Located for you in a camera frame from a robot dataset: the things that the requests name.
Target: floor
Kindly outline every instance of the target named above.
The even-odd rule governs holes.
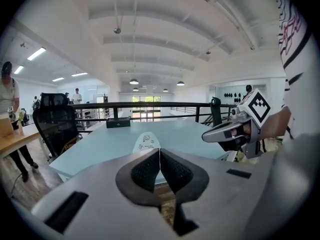
[[[265,147],[267,151],[277,150],[282,143],[278,140],[267,139],[265,140]],[[43,151],[41,149],[38,140],[32,141],[27,145],[28,150],[33,160],[39,165],[38,169],[33,169],[26,163],[22,156],[21,160],[24,166],[29,172],[29,180],[23,182],[19,177],[15,183],[16,178],[19,176],[20,171],[16,167],[15,163],[10,156],[6,156],[0,159],[0,180],[8,195],[11,196],[13,189],[13,198],[20,202],[28,210],[31,208],[47,193],[55,189],[57,186],[62,184],[62,180],[56,172],[53,172]],[[238,160],[240,163],[257,163],[257,160],[246,159],[243,154],[238,154]],[[175,214],[175,195],[167,184],[157,185],[154,192],[162,199],[161,214],[163,218],[170,224],[173,225],[174,214]]]

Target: light blue tabletop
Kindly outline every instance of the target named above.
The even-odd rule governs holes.
[[[57,173],[71,178],[91,165],[131,154],[137,138],[145,132],[154,133],[161,148],[220,159],[226,155],[220,145],[204,142],[201,138],[202,133],[208,129],[210,127],[190,120],[131,122],[130,127],[121,128],[107,128],[104,124],[49,166]]]

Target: white cube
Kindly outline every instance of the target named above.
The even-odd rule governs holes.
[[[253,117],[256,124],[261,128],[270,115],[271,107],[267,99],[259,91],[255,89],[250,92],[238,105],[240,111],[245,111],[249,116]]]

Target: ceiling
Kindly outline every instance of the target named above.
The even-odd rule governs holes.
[[[73,1],[123,85],[137,78],[140,86],[173,92],[189,72],[278,48],[275,0]],[[120,34],[114,33],[117,25]]]
[[[23,70],[14,75],[19,79],[57,86],[90,78],[89,75],[72,77],[71,75],[82,73],[82,71],[50,50],[46,50],[32,61],[29,61],[27,58],[40,49],[41,45],[13,27],[7,28],[1,37],[0,43],[0,66],[6,61],[10,61],[13,73],[19,66],[23,66]],[[52,82],[57,78],[64,79]]]

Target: black shoe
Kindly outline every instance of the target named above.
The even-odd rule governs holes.
[[[27,182],[29,179],[29,174],[28,172],[22,173],[22,181]]]
[[[36,162],[34,162],[33,164],[30,164],[34,169],[38,169],[38,167],[39,167],[39,165],[36,163]]]

